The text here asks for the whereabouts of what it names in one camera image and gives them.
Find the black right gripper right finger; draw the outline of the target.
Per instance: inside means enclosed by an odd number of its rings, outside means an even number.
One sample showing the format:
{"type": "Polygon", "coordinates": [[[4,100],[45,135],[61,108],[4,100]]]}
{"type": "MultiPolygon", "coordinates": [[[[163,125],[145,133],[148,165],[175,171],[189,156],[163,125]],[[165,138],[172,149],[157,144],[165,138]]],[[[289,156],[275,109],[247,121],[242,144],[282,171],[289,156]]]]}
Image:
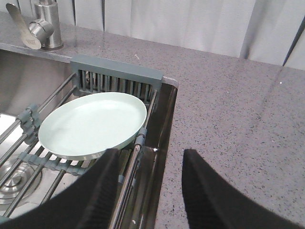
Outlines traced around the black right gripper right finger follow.
{"type": "Polygon", "coordinates": [[[299,229],[225,181],[194,149],[183,154],[182,192],[191,229],[299,229]]]}

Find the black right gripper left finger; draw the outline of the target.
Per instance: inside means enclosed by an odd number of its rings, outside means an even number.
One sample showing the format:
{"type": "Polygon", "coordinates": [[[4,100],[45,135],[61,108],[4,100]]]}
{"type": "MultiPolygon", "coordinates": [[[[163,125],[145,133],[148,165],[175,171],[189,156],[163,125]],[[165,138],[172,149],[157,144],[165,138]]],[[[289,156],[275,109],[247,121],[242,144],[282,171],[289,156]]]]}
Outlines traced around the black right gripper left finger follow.
{"type": "Polygon", "coordinates": [[[115,205],[119,151],[108,149],[73,184],[2,229],[106,229],[115,205]]]}

